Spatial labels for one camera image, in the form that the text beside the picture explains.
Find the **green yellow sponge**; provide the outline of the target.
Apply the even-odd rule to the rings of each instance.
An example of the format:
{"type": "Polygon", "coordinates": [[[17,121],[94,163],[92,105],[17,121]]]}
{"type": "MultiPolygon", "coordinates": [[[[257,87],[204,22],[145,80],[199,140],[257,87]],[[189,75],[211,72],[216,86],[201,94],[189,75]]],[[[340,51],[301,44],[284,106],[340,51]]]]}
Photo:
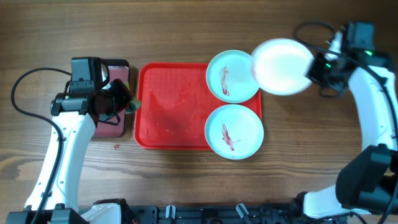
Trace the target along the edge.
{"type": "Polygon", "coordinates": [[[127,87],[129,96],[131,97],[131,101],[129,102],[129,105],[126,107],[125,112],[126,114],[132,114],[135,113],[141,107],[142,103],[135,96],[133,96],[133,92],[130,90],[129,82],[124,82],[124,84],[127,87]]]}

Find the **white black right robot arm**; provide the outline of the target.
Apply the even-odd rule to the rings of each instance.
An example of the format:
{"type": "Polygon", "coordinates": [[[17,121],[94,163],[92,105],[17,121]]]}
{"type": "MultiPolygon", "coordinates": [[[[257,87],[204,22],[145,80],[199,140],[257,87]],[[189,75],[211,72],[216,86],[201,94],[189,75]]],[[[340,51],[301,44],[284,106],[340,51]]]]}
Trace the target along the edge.
{"type": "Polygon", "coordinates": [[[397,97],[391,57],[354,50],[331,60],[319,53],[307,73],[321,89],[353,94],[362,135],[361,152],[338,174],[335,185],[302,192],[291,203],[294,217],[315,221],[343,215],[397,214],[397,97]]]}

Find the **white plate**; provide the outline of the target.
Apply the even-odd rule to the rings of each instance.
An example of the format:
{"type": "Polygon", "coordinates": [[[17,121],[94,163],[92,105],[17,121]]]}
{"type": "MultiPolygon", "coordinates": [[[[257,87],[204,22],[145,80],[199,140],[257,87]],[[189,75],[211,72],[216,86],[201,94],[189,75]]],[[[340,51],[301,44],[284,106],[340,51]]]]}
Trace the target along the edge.
{"type": "Polygon", "coordinates": [[[313,54],[295,40],[267,40],[251,56],[252,75],[259,88],[270,94],[295,95],[312,84],[306,74],[314,60],[313,54]]]}

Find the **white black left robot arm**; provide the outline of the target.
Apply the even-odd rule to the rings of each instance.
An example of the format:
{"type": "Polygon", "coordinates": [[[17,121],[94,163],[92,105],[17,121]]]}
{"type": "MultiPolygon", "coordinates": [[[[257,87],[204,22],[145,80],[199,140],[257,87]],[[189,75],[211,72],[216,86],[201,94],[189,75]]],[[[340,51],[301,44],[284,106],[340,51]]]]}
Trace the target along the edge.
{"type": "Polygon", "coordinates": [[[108,88],[59,93],[52,102],[52,136],[38,181],[23,211],[10,212],[7,223],[131,223],[134,213],[124,199],[99,200],[79,214],[78,188],[99,116],[118,114],[132,100],[119,79],[108,88]]]}

